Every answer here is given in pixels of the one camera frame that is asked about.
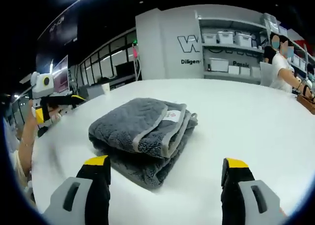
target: folded towel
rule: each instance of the folded towel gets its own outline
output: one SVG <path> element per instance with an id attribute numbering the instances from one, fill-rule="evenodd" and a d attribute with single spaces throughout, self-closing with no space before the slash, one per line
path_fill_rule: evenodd
<path id="1" fill-rule="evenodd" d="M 91 124 L 89 138 L 113 168 L 145 188 L 158 188 L 197 125 L 185 104 L 137 98 Z"/>

